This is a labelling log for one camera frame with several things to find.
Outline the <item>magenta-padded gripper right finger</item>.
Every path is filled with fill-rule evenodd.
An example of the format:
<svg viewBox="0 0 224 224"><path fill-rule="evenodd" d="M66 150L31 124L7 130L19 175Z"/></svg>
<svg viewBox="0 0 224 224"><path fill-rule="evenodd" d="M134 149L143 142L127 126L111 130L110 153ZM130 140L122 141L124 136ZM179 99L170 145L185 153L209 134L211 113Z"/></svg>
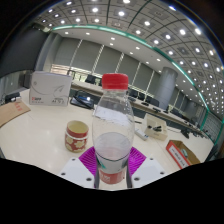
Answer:
<svg viewBox="0 0 224 224"><path fill-rule="evenodd" d="M166 176L166 171L154 158L148 158L136 148L132 148L128 158L127 188L141 188Z"/></svg>

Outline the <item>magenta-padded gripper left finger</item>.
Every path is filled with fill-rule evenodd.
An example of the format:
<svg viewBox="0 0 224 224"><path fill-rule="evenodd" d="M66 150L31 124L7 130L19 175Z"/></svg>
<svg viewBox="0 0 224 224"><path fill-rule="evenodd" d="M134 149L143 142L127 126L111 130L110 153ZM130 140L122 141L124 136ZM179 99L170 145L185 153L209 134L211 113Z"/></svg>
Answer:
<svg viewBox="0 0 224 224"><path fill-rule="evenodd" d="M58 176L84 188L98 189L99 173L95 149L91 147L80 157L71 158Z"/></svg>

